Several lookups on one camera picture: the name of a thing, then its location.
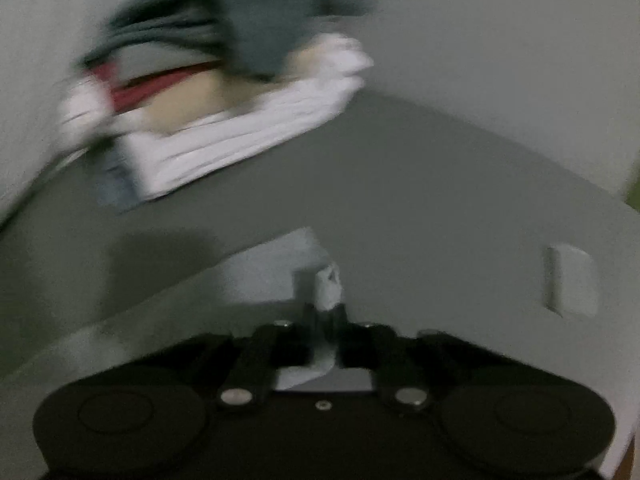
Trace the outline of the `folded tan garment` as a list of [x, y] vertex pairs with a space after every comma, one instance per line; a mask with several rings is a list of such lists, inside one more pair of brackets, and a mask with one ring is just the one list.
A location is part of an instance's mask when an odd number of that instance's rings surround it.
[[244, 110], [282, 81], [262, 81], [206, 70], [173, 84], [143, 103], [143, 128], [173, 134], [191, 122], [226, 110]]

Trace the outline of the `folded red garment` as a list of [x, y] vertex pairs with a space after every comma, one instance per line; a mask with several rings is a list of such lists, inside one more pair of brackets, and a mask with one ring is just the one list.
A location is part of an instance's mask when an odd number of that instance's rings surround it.
[[116, 64], [114, 62], [106, 62], [93, 67], [88, 70], [88, 73], [104, 84], [114, 112], [122, 113], [134, 110], [145, 100], [188, 77], [217, 67], [217, 63], [196, 64], [141, 76], [129, 82], [116, 80]]

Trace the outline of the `grey zip hoodie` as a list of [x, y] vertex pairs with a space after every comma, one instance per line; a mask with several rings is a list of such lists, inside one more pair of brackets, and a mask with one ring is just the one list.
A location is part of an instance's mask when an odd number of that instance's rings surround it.
[[247, 248], [140, 304], [49, 344], [1, 383], [1, 406], [21, 411], [73, 380], [190, 337], [247, 336], [264, 324], [328, 318], [344, 300], [341, 271], [314, 231]]

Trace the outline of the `folded white garment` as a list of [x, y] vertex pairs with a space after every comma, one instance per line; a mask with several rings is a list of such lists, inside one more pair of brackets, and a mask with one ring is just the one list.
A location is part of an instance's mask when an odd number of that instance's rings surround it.
[[251, 107], [191, 122], [173, 134], [143, 128], [142, 102], [115, 113], [106, 87], [89, 73], [75, 79], [58, 109], [64, 151], [105, 138], [124, 149], [144, 201], [156, 200], [213, 171], [318, 128], [344, 112], [373, 61], [354, 38], [329, 32], [288, 56], [284, 86]]

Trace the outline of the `folded dark teal jeans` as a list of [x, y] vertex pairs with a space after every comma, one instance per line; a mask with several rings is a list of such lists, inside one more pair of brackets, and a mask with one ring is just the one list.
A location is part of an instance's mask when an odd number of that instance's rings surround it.
[[233, 73], [270, 80], [318, 18], [360, 16], [374, 0], [125, 0], [81, 63], [93, 68], [123, 47], [159, 42], [213, 55]]

